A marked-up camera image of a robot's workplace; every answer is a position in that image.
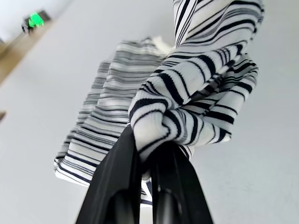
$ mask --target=striped garment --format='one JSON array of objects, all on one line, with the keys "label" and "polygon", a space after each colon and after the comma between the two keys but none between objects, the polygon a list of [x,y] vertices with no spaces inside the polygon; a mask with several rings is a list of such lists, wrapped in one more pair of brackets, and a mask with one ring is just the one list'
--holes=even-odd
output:
[{"label": "striped garment", "polygon": [[[59,178],[88,186],[97,165],[131,124],[142,161],[172,140],[194,146],[230,140],[234,120],[256,86],[245,53],[263,20],[261,0],[175,0],[176,48],[124,41],[103,62],[75,128],[54,161]],[[142,203],[151,204],[150,182]]]}]

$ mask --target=clothing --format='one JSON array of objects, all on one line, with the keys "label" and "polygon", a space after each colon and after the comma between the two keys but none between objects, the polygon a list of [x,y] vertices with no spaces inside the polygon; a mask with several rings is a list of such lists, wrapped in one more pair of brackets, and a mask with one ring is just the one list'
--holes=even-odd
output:
[{"label": "clothing", "polygon": [[[175,0],[176,48],[124,41],[100,65],[77,124],[55,158],[57,177],[88,185],[97,165],[131,124],[142,161],[172,140],[193,146],[230,140],[234,120],[256,86],[245,54],[263,20],[261,0]],[[142,183],[150,204],[150,183]]]}]

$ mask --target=striped shirt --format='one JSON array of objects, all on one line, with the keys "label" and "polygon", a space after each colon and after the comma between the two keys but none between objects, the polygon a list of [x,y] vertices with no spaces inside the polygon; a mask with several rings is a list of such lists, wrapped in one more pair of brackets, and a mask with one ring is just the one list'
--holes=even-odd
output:
[{"label": "striped shirt", "polygon": [[[194,146],[228,141],[258,68],[246,54],[263,20],[261,0],[174,0],[175,46],[123,41],[98,75],[54,161],[57,177],[88,186],[128,123],[142,161],[165,141],[190,158]],[[151,204],[150,182],[142,203]]]}]

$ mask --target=knit sweater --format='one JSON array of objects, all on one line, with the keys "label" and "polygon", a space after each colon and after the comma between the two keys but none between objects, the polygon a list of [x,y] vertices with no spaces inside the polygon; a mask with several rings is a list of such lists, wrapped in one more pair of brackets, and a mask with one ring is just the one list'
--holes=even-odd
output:
[{"label": "knit sweater", "polygon": [[[150,38],[123,41],[113,60],[100,64],[76,126],[55,158],[57,177],[88,186],[128,124],[142,161],[165,141],[178,143],[190,158],[194,146],[230,140],[256,86],[258,68],[246,49],[262,22],[262,1],[173,5],[173,50]],[[142,182],[143,204],[151,204],[150,188]]]}]

